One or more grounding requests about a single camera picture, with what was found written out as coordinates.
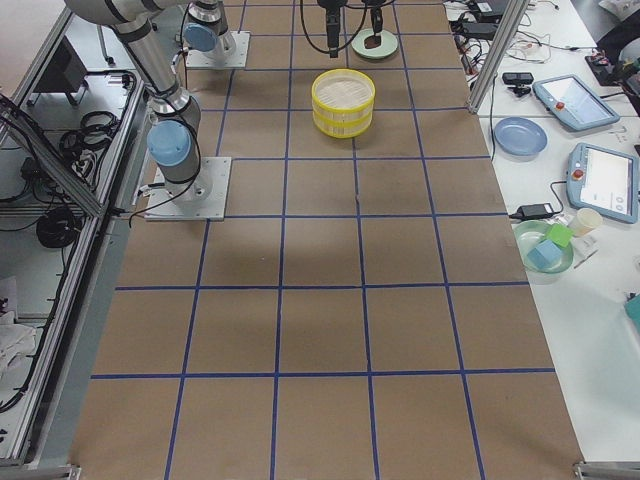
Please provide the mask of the brown steamed bun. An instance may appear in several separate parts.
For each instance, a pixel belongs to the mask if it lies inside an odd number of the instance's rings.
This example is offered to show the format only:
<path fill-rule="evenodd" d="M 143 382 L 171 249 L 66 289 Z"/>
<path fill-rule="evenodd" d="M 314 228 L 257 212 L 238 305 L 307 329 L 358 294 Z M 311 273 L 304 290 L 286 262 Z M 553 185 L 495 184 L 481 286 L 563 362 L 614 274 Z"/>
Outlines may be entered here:
<path fill-rule="evenodd" d="M 382 38 L 379 34 L 371 34 L 364 39 L 366 49 L 374 49 L 381 46 Z"/>

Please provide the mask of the yellow steamer layer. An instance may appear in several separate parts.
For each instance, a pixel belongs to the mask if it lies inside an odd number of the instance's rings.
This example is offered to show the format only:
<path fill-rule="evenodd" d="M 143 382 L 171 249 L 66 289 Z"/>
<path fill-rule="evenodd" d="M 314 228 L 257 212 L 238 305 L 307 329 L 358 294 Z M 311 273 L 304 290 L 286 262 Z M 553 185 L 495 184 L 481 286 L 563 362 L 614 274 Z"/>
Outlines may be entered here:
<path fill-rule="evenodd" d="M 314 125 L 323 134 L 332 138 L 348 139 L 363 134 L 371 125 L 373 114 L 369 113 L 356 120 L 338 121 L 314 111 L 312 117 Z"/>
<path fill-rule="evenodd" d="M 375 95 L 373 81 L 352 69 L 326 71 L 311 86 L 313 111 L 336 122 L 355 121 L 370 114 Z"/>

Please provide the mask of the light green plate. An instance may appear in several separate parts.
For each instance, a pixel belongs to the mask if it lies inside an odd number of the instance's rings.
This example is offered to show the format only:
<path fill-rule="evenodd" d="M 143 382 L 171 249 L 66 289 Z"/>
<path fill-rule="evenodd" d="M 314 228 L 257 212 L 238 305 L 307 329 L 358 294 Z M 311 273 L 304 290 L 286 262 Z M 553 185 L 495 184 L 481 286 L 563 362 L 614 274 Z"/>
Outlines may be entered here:
<path fill-rule="evenodd" d="M 387 30 L 375 34 L 371 28 L 365 28 L 356 35 L 351 42 L 351 47 L 362 58 L 381 60 L 392 56 L 397 51 L 398 39 Z"/>

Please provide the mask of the black webcam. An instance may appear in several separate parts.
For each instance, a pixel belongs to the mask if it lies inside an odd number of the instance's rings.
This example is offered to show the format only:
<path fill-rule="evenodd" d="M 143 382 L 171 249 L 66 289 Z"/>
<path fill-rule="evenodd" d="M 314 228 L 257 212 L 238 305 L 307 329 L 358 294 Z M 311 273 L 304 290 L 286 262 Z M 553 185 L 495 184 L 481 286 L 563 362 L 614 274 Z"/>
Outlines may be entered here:
<path fill-rule="evenodd" d="M 518 98 L 531 93 L 534 77 L 530 72 L 504 72 L 502 81 Z"/>

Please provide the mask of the blue plate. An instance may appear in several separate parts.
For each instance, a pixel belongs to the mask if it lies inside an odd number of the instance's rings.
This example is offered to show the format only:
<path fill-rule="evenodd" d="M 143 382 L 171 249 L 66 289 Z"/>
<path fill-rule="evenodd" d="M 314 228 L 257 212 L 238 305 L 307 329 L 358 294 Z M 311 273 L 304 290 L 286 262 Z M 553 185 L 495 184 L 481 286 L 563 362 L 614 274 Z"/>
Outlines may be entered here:
<path fill-rule="evenodd" d="M 535 156 L 548 142 L 546 132 L 537 123 L 522 117 L 503 118 L 493 132 L 499 146 L 514 156 Z"/>

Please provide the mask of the upper teach pendant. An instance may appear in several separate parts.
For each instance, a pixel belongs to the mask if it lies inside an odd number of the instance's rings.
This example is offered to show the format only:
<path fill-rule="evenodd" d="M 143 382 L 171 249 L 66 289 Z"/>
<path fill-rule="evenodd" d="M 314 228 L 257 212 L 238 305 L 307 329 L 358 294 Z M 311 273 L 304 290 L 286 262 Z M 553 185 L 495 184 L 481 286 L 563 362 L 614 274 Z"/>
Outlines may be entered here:
<path fill-rule="evenodd" d="M 570 130 L 586 131 L 620 120 L 620 116 L 575 75 L 536 81 L 532 90 L 545 108 Z"/>

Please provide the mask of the teach pendant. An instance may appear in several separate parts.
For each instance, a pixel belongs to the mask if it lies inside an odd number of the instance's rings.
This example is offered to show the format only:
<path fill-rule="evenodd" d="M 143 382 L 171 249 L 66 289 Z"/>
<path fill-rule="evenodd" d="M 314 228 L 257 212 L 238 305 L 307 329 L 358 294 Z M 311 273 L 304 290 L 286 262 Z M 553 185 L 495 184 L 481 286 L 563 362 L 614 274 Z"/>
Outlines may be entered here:
<path fill-rule="evenodd" d="M 620 116 L 575 75 L 536 81 L 532 90 L 545 108 L 570 130 L 586 131 L 620 120 Z"/>
<path fill-rule="evenodd" d="M 566 190 L 573 207 L 634 224 L 639 216 L 639 158 L 579 143 L 568 159 Z"/>

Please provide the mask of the black power adapter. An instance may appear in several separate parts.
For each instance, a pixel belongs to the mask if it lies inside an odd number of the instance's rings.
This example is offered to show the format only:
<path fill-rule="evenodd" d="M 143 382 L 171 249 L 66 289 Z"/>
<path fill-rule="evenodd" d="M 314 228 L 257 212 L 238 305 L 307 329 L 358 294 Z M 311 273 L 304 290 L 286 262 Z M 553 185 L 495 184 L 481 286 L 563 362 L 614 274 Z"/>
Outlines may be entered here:
<path fill-rule="evenodd" d="M 550 203 L 535 203 L 519 206 L 515 212 L 509 215 L 511 220 L 528 221 L 543 220 L 556 214 Z"/>

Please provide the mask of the lower teach pendant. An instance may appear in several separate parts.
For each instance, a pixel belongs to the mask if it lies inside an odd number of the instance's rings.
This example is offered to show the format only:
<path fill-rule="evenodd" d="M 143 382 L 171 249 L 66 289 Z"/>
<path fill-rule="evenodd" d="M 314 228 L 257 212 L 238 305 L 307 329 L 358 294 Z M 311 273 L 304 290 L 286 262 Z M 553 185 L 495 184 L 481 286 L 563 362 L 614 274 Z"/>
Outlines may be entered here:
<path fill-rule="evenodd" d="M 639 158 L 579 143 L 568 159 L 566 190 L 573 207 L 634 224 L 639 216 Z"/>

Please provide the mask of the green foam cube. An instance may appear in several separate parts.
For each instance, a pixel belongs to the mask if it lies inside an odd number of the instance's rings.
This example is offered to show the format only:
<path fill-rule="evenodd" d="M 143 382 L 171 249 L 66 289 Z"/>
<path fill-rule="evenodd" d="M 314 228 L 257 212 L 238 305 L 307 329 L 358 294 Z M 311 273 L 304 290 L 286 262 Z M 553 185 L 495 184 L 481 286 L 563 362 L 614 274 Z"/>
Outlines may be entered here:
<path fill-rule="evenodd" d="M 560 223 L 551 224 L 545 233 L 545 238 L 553 242 L 559 248 L 566 248 L 573 237 L 573 231 Z"/>

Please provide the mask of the green glass bowl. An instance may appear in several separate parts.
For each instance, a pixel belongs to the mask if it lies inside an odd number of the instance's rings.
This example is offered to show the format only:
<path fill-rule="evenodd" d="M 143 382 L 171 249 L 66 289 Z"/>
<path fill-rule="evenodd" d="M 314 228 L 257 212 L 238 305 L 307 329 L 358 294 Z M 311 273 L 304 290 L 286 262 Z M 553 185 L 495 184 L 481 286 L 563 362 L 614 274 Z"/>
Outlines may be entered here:
<path fill-rule="evenodd" d="M 525 268 L 532 272 L 559 274 L 574 260 L 571 244 L 561 247 L 547 237 L 552 225 L 542 220 L 521 222 L 513 228 L 516 244 Z"/>

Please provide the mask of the paper cup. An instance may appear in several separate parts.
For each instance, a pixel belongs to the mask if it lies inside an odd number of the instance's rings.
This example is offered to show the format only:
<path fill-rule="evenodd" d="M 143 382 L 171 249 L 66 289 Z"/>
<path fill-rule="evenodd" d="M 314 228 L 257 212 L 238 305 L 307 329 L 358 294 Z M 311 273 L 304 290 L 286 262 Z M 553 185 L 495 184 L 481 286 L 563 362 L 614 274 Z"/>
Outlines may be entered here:
<path fill-rule="evenodd" d="M 600 227 L 603 217 L 592 208 L 581 208 L 569 223 L 569 228 L 576 237 L 582 237 Z"/>

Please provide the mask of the blue foam cube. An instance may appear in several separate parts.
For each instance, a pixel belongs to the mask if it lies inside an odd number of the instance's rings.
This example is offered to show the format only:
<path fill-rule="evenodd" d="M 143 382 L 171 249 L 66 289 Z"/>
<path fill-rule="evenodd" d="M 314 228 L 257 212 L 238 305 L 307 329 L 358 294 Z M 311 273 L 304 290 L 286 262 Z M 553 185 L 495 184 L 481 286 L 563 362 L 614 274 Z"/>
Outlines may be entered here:
<path fill-rule="evenodd" d="M 538 271 L 556 268 L 560 264 L 562 257 L 563 250 L 550 240 L 539 242 L 526 256 L 530 265 Z"/>

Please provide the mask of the aluminium frame post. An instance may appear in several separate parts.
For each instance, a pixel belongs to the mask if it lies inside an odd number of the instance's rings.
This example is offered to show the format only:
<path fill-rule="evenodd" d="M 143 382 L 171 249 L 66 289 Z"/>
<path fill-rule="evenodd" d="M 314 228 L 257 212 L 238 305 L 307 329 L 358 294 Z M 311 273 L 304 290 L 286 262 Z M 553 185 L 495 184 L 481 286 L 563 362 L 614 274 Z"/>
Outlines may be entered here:
<path fill-rule="evenodd" d="M 502 59 L 526 12 L 528 1 L 510 0 L 498 25 L 485 62 L 467 102 L 468 111 L 477 114 L 489 92 Z"/>

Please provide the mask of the aluminium frame rail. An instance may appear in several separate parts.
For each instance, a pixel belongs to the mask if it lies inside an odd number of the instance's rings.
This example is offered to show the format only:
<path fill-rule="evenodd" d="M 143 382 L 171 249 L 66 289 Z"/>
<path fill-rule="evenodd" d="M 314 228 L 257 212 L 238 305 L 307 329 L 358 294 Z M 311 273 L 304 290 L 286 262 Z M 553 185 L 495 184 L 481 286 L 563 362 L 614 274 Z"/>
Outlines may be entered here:
<path fill-rule="evenodd" d="M 63 164 L 62 155 L 47 139 L 39 124 L 4 94 L 1 95 L 1 124 L 86 214 L 91 217 L 105 214 L 105 204 L 96 198 L 84 180 Z"/>

